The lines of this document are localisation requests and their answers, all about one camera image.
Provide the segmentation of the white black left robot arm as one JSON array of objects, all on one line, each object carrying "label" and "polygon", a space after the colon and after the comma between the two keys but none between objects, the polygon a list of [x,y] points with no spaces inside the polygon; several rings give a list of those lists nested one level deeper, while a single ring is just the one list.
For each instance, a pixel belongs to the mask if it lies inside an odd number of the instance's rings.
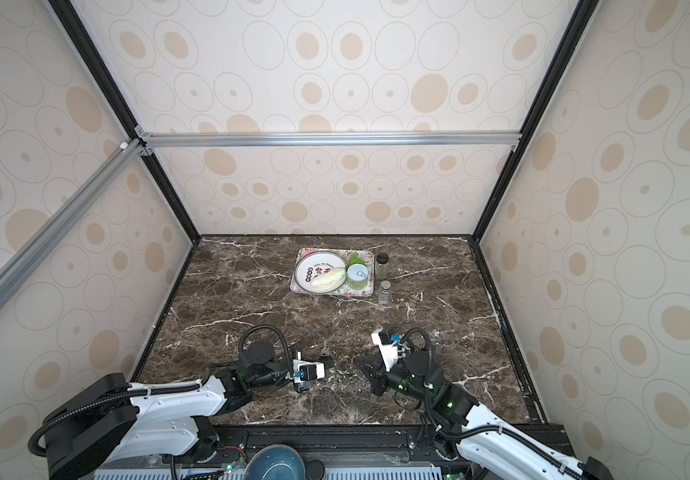
[{"label": "white black left robot arm", "polygon": [[325,378],[330,357],[305,359],[269,326],[282,347],[277,353],[273,343],[249,339],[262,329],[247,330],[234,361],[213,365],[196,380],[144,384],[105,375],[43,420],[28,440],[29,452],[46,459],[52,479],[79,479],[132,457],[190,455],[215,442],[211,418],[246,406],[255,390],[291,385],[304,393]]}]

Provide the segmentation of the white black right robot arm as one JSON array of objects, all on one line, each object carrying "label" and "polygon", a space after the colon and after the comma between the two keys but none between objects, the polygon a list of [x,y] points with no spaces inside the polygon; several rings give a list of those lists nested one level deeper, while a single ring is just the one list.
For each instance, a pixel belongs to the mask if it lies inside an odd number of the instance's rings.
[{"label": "white black right robot arm", "polygon": [[581,461],[514,428],[458,384],[436,362],[429,334],[372,333],[376,356],[354,359],[381,396],[391,390],[417,401],[429,441],[445,457],[464,458],[502,479],[611,479],[610,469],[590,457]]}]

